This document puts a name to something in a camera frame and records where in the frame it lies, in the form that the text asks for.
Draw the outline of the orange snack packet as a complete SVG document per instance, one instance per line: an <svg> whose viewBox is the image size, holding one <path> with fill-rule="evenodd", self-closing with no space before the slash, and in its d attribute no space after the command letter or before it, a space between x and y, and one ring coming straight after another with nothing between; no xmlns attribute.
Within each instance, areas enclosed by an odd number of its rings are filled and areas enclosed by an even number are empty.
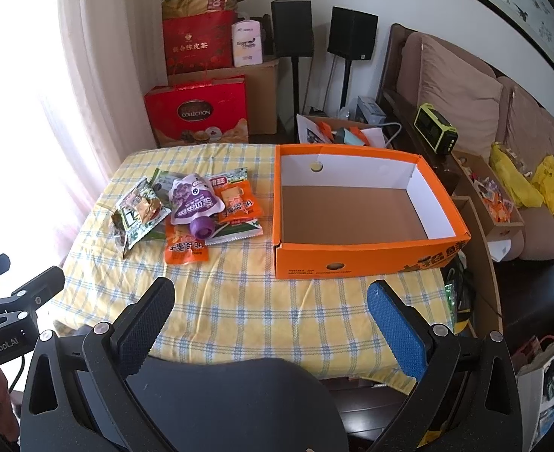
<svg viewBox="0 0 554 452"><path fill-rule="evenodd" d="M211 185L225 205L224 210L218 214L220 223L246 221L263 215L263 209L247 179L214 177L211 179Z"/></svg>
<svg viewBox="0 0 554 452"><path fill-rule="evenodd" d="M195 238L188 226L165 225L165 263L185 265L207 262L210 259L208 247L203 240Z"/></svg>

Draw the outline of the green seaweed snack pack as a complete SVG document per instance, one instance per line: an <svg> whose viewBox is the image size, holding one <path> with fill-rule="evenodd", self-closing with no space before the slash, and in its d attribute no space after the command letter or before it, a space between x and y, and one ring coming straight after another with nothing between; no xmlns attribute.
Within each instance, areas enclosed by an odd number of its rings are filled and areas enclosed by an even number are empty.
<svg viewBox="0 0 554 452"><path fill-rule="evenodd" d="M161 224L171 213L169 205L158 197L147 177L119 199L112 213L112 236L122 257Z"/></svg>

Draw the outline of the purple jelly pouch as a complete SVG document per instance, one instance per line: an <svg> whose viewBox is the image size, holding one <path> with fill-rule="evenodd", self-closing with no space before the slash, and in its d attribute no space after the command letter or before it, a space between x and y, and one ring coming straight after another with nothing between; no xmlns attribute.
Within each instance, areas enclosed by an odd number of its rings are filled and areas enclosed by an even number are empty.
<svg viewBox="0 0 554 452"><path fill-rule="evenodd" d="M172 226L188 226L191 235L199 240L214 236L214 216L224 211L225 204L209 181L199 174L188 174L175 180L169 191L169 200L173 206L170 214Z"/></svg>

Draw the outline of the yellow checkered tablecloth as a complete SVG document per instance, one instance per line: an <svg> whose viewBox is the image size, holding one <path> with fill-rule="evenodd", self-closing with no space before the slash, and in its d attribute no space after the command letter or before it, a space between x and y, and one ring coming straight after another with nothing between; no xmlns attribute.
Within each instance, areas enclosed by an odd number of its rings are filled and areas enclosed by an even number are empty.
<svg viewBox="0 0 554 452"><path fill-rule="evenodd" d="M273 208L271 145L205 144L136 152L106 184L66 256L63 290L52 299L68 328L113 321L163 276L176 291L167 323L151 349L193 364L277 357L320 379L361 377L403 393L414 387L396 363L367 309L369 278L277 279L272 219L260 236L211 248L208 261L165 263L165 241L146 237L128 253L112 237L116 203L158 171L219 174L244 167L262 209Z"/></svg>

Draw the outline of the orange cardboard box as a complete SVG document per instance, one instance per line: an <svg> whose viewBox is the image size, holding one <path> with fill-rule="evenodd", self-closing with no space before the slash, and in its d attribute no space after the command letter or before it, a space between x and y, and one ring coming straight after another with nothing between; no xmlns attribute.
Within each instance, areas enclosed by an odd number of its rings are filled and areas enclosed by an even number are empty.
<svg viewBox="0 0 554 452"><path fill-rule="evenodd" d="M439 268L470 239L451 196L419 155L327 144L275 149L278 279Z"/></svg>

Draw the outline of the cardboard tray with snacks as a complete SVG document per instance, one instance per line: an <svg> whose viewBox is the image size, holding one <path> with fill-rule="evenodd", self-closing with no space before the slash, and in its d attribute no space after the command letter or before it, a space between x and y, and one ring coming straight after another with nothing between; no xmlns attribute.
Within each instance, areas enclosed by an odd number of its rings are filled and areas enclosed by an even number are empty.
<svg viewBox="0 0 554 452"><path fill-rule="evenodd" d="M523 219L505 188L478 155L453 151L461 174L457 196L469 197L489 242L511 240L524 227Z"/></svg>

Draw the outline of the yellow plastic bag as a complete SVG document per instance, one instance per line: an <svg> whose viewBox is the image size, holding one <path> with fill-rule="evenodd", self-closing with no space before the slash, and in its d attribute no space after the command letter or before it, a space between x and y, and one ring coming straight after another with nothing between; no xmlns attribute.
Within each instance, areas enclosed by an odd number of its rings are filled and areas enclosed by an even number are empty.
<svg viewBox="0 0 554 452"><path fill-rule="evenodd" d="M531 184L543 197L545 205L554 216L554 156L547 155L537 166Z"/></svg>
<svg viewBox="0 0 554 452"><path fill-rule="evenodd" d="M488 163L517 208L543 205L541 193L521 174L499 143L492 145Z"/></svg>

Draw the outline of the green portable radio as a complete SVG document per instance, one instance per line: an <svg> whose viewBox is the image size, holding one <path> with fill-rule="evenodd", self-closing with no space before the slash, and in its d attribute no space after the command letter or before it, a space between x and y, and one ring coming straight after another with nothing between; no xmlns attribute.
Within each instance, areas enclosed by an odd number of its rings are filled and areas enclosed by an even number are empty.
<svg viewBox="0 0 554 452"><path fill-rule="evenodd" d="M418 107L414 127L440 156L450 154L459 138L457 129L430 103Z"/></svg>

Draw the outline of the red chocolate gift bag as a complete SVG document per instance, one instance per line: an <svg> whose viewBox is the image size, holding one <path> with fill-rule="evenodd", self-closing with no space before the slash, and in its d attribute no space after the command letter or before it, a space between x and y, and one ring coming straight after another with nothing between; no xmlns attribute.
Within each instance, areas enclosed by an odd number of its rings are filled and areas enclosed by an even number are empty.
<svg viewBox="0 0 554 452"><path fill-rule="evenodd" d="M248 142L244 76L156 87L144 104L161 147Z"/></svg>

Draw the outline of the brown sofa cushion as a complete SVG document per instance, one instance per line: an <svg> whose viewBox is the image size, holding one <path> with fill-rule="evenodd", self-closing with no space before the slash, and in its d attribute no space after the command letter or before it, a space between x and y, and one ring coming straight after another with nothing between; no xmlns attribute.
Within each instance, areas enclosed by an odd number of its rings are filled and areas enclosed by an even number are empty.
<svg viewBox="0 0 554 452"><path fill-rule="evenodd" d="M503 85L485 62L468 62L445 41L415 32L402 49L396 91L416 107L432 104L457 129L458 150L490 157Z"/></svg>

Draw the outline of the brown cardboard box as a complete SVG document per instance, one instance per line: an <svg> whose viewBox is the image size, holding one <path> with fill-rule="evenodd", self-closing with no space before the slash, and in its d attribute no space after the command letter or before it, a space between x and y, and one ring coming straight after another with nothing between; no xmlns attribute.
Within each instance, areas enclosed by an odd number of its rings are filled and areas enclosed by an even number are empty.
<svg viewBox="0 0 554 452"><path fill-rule="evenodd" d="M226 67L204 72L184 72L169 75L170 85L180 85L205 79L228 79L245 76L248 129L251 135L277 133L277 76L279 60L269 59L253 66Z"/></svg>

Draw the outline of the red tea gift bag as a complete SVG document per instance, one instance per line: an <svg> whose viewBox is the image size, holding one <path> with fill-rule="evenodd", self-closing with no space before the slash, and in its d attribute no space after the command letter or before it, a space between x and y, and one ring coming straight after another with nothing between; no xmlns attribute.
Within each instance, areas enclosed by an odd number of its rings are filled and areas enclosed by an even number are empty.
<svg viewBox="0 0 554 452"><path fill-rule="evenodd" d="M234 10L205 12L162 22L165 67L169 76L233 66Z"/></svg>

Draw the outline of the right black speaker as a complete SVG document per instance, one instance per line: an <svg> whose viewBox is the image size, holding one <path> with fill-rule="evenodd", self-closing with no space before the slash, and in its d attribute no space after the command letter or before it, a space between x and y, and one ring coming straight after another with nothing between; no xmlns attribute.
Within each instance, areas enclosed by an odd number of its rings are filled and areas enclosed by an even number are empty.
<svg viewBox="0 0 554 452"><path fill-rule="evenodd" d="M347 60L371 60L375 48L378 16L333 6L327 51Z"/></svg>

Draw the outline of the black speaker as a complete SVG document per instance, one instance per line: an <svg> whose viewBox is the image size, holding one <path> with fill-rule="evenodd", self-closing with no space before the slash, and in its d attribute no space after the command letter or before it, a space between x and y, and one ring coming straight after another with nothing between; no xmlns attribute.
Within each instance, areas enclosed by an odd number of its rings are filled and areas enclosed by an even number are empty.
<svg viewBox="0 0 554 452"><path fill-rule="evenodd" d="M278 57L312 57L314 28L310 0L271 2L274 44Z"/></svg>
<svg viewBox="0 0 554 452"><path fill-rule="evenodd" d="M347 60L371 60L375 48L378 16L333 6L327 51Z"/></svg>

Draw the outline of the left black speaker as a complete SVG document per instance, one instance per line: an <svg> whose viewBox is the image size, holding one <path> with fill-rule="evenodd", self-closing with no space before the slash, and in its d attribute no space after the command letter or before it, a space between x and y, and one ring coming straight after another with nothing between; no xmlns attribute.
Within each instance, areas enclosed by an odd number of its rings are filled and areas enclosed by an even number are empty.
<svg viewBox="0 0 554 452"><path fill-rule="evenodd" d="M274 44L278 57L312 57L314 28L310 0L271 2Z"/></svg>

